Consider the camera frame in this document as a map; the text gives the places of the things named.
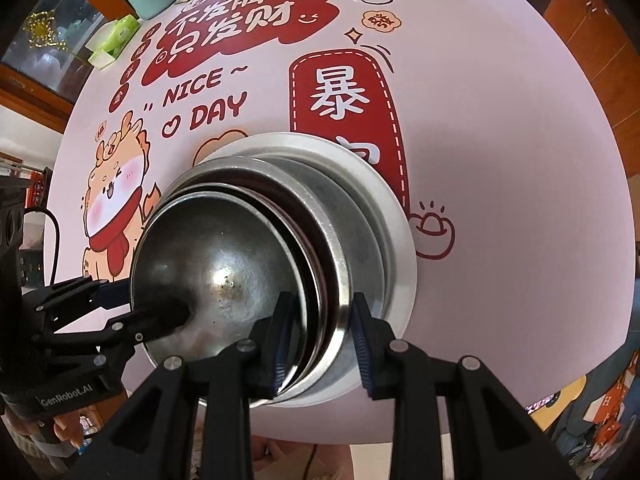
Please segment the left hand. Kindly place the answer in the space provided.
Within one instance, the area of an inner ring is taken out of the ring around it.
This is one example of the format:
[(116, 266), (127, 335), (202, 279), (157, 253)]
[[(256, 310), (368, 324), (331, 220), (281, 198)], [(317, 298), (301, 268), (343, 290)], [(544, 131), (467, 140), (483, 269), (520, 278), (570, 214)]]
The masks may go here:
[[(41, 430), (49, 426), (47, 422), (42, 424), (40, 422), (25, 422), (9, 408), (4, 409), (1, 417), (13, 442), (26, 458), (42, 462), (51, 457), (51, 454), (43, 452), (35, 441), (35, 437), (40, 436)], [(69, 451), (70, 448), (74, 448), (79, 453), (85, 451), (91, 437), (85, 435), (86, 427), (82, 423), (84, 418), (96, 431), (100, 431), (104, 427), (105, 418), (101, 416), (97, 405), (90, 405), (79, 411), (58, 415), (52, 420), (51, 428), (56, 439), (57, 450)]]

